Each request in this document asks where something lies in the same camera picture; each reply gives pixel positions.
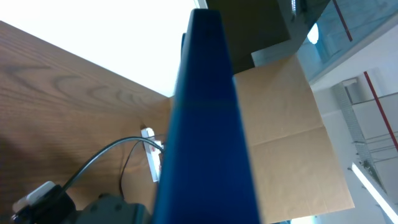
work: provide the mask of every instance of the wood grain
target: wood grain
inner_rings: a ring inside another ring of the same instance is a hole
[[[45,181],[65,183],[108,143],[139,136],[142,126],[165,133],[169,113],[168,98],[0,22],[1,219]],[[132,144],[105,154],[68,191],[79,209],[100,193],[118,194],[122,156]],[[152,210],[156,186],[142,148],[123,187],[128,202]]]

